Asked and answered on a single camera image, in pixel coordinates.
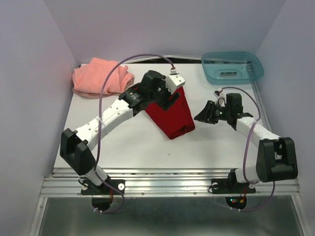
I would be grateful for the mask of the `red pleated skirt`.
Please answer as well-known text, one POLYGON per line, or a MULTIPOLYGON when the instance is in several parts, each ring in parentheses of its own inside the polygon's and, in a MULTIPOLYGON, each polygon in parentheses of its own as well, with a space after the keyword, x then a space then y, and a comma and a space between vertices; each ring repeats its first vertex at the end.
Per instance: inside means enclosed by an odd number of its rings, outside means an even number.
POLYGON ((170 140, 195 129, 184 88, 181 87, 176 92, 179 93, 180 97, 167 111, 164 111, 156 103, 150 104, 145 110, 151 120, 170 140))

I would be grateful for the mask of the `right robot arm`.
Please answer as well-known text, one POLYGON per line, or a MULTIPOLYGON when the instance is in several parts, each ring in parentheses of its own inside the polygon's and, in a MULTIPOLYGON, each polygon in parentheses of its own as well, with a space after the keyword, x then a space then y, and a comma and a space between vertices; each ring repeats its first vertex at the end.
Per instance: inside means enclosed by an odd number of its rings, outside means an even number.
POLYGON ((257 157, 255 165, 247 166, 244 160, 243 166, 230 170, 227 178, 214 180, 213 191, 228 189, 237 192, 256 182, 296 179, 298 167, 294 141, 272 133, 258 124, 253 115, 245 113, 241 94, 222 95, 220 91, 215 91, 215 96, 216 101, 207 101, 194 120, 209 124, 227 122, 247 138, 247 148, 250 143, 257 147, 257 157))

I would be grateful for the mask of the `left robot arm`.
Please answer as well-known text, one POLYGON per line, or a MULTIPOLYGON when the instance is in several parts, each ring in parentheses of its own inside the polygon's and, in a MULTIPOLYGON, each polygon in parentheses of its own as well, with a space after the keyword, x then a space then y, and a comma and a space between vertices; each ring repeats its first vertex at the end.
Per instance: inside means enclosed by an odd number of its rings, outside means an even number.
POLYGON ((60 143, 61 158, 77 175, 86 177, 97 193, 106 193, 109 190, 109 176, 98 165, 99 159, 94 158, 92 150, 100 148, 102 138, 150 104, 155 103, 168 110, 180 96, 177 89, 185 82, 175 70, 168 76, 149 70, 141 82, 120 94, 109 108, 99 111, 97 117, 75 130, 64 130, 60 143))

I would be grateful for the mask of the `teal plastic bin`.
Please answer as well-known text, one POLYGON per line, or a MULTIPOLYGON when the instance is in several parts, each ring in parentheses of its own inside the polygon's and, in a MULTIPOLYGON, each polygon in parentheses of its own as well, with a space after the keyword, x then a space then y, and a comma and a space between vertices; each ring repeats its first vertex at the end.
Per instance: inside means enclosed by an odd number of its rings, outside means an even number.
POLYGON ((206 80, 214 85, 251 84, 264 76, 258 57, 250 52, 211 52, 201 57, 206 80))

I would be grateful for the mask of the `pink folded skirt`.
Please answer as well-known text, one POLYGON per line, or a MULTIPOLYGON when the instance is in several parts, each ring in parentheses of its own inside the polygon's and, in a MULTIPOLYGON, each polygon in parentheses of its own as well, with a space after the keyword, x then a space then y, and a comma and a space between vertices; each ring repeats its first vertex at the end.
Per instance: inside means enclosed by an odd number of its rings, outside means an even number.
MULTIPOLYGON (((117 61, 93 58, 90 63, 74 69, 72 91, 79 96, 98 98, 106 77, 117 64, 117 61)), ((133 83, 134 75, 128 72, 128 66, 119 66, 110 75, 103 95, 122 93, 133 83)))

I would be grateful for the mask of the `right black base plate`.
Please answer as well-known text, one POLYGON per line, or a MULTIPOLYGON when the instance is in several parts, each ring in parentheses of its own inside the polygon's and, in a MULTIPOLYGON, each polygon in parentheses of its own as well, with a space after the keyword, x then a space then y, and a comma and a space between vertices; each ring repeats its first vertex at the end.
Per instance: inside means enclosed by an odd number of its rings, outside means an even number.
POLYGON ((211 179, 211 185, 208 192, 212 194, 240 194, 240 193, 256 193, 255 188, 250 188, 248 183, 231 183, 227 178, 211 179))

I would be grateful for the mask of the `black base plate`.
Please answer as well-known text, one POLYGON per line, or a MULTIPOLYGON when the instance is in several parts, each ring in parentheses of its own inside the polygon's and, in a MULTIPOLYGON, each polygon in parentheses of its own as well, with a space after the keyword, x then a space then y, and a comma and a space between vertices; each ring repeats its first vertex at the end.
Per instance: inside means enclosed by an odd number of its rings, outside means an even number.
POLYGON ((227 178, 211 179, 211 185, 208 192, 212 194, 240 194, 240 193, 256 193, 255 188, 250 188, 248 183, 231 183, 227 178))
MULTIPOLYGON (((110 195, 110 194, 117 195, 118 194, 117 192, 112 191, 110 188, 108 188, 104 184, 100 186, 93 184, 87 178, 80 178, 78 182, 81 185, 81 195, 92 196, 92 195, 110 195)), ((110 179, 107 182, 112 187, 120 190, 123 194, 125 193, 126 181, 124 179, 110 179)))

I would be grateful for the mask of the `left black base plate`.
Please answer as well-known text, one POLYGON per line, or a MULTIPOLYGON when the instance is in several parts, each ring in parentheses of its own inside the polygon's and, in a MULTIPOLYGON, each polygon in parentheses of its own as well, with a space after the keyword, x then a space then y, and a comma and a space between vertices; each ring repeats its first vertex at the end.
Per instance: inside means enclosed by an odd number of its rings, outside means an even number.
MULTIPOLYGON (((117 195, 118 194, 117 192, 112 191, 110 188, 108 188, 104 184, 100 186, 93 184, 87 178, 80 178, 78 182, 81 185, 81 195, 92 196, 92 195, 110 195, 110 194, 117 195)), ((112 187, 120 190, 123 194, 125 193, 126 181, 124 179, 110 179, 107 182, 112 187)))

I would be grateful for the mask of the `aluminium rail frame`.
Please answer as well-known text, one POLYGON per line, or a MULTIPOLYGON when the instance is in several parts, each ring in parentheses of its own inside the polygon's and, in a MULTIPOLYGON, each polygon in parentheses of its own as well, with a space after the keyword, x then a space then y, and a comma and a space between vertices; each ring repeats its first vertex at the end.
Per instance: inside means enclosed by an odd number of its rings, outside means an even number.
POLYGON ((250 212, 227 207, 225 195, 209 192, 227 165, 205 169, 110 168, 126 181, 124 208, 95 213, 81 194, 75 172, 56 158, 45 178, 32 236, 310 236, 298 181, 261 183, 249 194, 250 212))

